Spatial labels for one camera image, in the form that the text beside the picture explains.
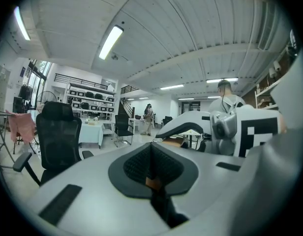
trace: pink towel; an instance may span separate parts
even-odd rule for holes
[[[16,142],[17,133],[19,133],[25,144],[30,143],[34,138],[35,131],[35,123],[31,114],[15,114],[7,110],[6,112],[14,115],[8,117],[11,140]]]

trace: white ceiling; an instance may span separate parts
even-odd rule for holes
[[[92,70],[153,93],[184,84],[170,93],[202,97],[216,92],[206,79],[238,76],[233,89],[240,94],[289,37],[281,11],[268,8],[259,0],[24,0],[20,10],[31,41],[13,17],[4,36],[21,56]],[[269,18],[272,34],[263,51],[258,45]],[[114,25],[124,33],[102,60],[100,48]]]

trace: white table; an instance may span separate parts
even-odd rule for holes
[[[138,119],[135,119],[135,118],[129,118],[128,119],[128,124],[130,125],[131,122],[133,123],[133,134],[135,134],[135,126],[137,125],[138,126],[137,130],[140,131],[140,123],[144,122],[144,120],[143,119],[138,120]]]
[[[201,136],[201,139],[202,140],[202,134],[190,129],[188,131],[185,131],[183,133],[180,133],[179,135],[182,135],[182,136],[190,136],[190,148],[192,147],[192,136]]]
[[[89,123],[86,124],[84,118],[82,120],[82,128],[81,132],[79,134],[79,140],[78,143],[98,143],[99,148],[102,144],[103,139],[103,130],[102,125],[104,121],[89,121],[90,123],[93,123],[93,125],[90,125]]]

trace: bag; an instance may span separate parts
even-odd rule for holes
[[[223,100],[228,106],[230,106],[229,110],[227,111],[228,114],[232,115],[236,112],[236,108],[239,108],[241,106],[243,106],[243,103],[241,102],[241,98],[240,97],[236,97],[236,100],[234,102],[232,102],[230,99],[228,98],[224,98]]]

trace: man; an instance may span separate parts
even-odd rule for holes
[[[144,124],[144,131],[141,133],[141,135],[151,136],[152,119],[153,119],[152,105],[148,104],[144,111],[145,124]]]
[[[220,98],[211,103],[208,112],[220,111],[230,114],[235,108],[245,105],[242,98],[232,94],[231,84],[227,80],[218,83],[218,93]]]

